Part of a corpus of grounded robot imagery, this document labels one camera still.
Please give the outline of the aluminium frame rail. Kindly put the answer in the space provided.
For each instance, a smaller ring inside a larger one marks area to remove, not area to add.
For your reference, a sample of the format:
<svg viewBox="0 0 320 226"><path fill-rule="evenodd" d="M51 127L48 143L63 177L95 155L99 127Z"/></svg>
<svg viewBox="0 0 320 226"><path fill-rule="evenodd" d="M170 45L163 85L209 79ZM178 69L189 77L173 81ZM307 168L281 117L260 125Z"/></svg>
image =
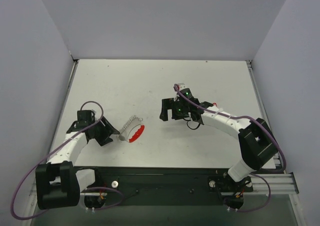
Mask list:
<svg viewBox="0 0 320 226"><path fill-rule="evenodd" d="M255 80L254 74L253 74L252 60L246 60L245 62L248 67L248 71L249 71L249 75L250 75L253 89L255 92L255 96L258 101L260 113L262 115L262 118L269 125L269 119L268 119L262 98L260 96L260 92L258 90L258 86ZM264 177L269 183L272 195L274 194L297 195L299 193L295 176L293 173L286 173L286 171L284 171L281 174L280 173L272 174L267 172L267 173L262 173L261 176Z"/></svg>

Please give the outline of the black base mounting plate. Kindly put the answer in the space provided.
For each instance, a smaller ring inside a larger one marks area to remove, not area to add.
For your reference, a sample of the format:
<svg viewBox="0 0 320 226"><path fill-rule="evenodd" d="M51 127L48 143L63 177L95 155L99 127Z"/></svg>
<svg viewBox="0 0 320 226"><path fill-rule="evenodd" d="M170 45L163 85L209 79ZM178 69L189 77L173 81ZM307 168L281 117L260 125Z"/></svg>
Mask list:
<svg viewBox="0 0 320 226"><path fill-rule="evenodd" d="M123 206L242 206L250 177L234 182L226 168L94 167L96 181L81 194L87 208Z"/></svg>

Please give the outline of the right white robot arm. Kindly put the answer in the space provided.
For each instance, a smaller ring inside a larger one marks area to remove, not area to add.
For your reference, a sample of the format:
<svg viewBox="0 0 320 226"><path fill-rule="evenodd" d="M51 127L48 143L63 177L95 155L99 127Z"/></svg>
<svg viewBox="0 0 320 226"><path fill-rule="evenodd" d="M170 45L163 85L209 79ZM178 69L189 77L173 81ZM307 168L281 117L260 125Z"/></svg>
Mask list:
<svg viewBox="0 0 320 226"><path fill-rule="evenodd" d="M176 96L161 100L160 120L187 120L199 125L214 127L239 141L241 158L227 171L238 183L250 173L259 171L279 152L267 123L249 116L233 116L207 101L200 102L190 89L175 84Z"/></svg>

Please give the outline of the silver keyring with red tag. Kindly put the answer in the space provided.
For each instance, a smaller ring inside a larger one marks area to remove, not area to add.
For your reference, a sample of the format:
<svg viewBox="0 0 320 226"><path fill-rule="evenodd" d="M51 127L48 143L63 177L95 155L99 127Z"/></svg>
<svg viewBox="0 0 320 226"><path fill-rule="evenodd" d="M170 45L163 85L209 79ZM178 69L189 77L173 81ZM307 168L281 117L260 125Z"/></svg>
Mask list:
<svg viewBox="0 0 320 226"><path fill-rule="evenodd" d="M133 115L120 129L118 140L133 143L142 135L144 130L143 119Z"/></svg>

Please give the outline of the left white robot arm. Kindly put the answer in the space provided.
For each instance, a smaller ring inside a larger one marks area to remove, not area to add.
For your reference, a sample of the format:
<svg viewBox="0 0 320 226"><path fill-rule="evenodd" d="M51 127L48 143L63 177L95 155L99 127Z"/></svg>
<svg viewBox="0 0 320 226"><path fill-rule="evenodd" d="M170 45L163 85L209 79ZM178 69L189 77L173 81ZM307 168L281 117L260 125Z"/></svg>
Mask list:
<svg viewBox="0 0 320 226"><path fill-rule="evenodd" d="M100 190L103 182L99 173L95 169L77 170L74 164L90 140L105 146L113 141L112 135L119 134L105 117L98 120L94 111L79 110L77 120L66 132L62 148L35 170L39 209L76 206L86 188L93 192Z"/></svg>

